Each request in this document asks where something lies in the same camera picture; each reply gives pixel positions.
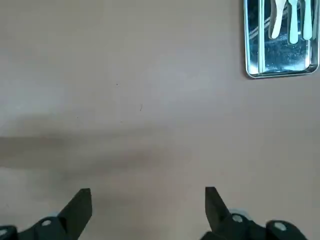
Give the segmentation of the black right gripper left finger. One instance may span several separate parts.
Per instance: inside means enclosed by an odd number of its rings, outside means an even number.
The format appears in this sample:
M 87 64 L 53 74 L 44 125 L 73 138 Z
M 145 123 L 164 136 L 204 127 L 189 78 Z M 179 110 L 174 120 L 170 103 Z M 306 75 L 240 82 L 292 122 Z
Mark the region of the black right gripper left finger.
M 2 240 L 77 240 L 92 217 L 92 194 L 80 189 L 56 216 L 40 219 L 30 228 L 19 232 L 14 225 L 2 225 Z

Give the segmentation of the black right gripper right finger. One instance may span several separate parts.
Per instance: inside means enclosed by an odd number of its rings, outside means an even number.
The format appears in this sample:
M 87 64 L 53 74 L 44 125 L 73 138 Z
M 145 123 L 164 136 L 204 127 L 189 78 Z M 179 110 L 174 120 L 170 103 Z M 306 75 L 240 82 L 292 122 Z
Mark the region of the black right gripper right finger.
M 270 220 L 265 226 L 243 214 L 229 211 L 217 189 L 205 188 L 205 214 L 211 228 L 203 240 L 305 240 L 306 236 L 292 223 Z

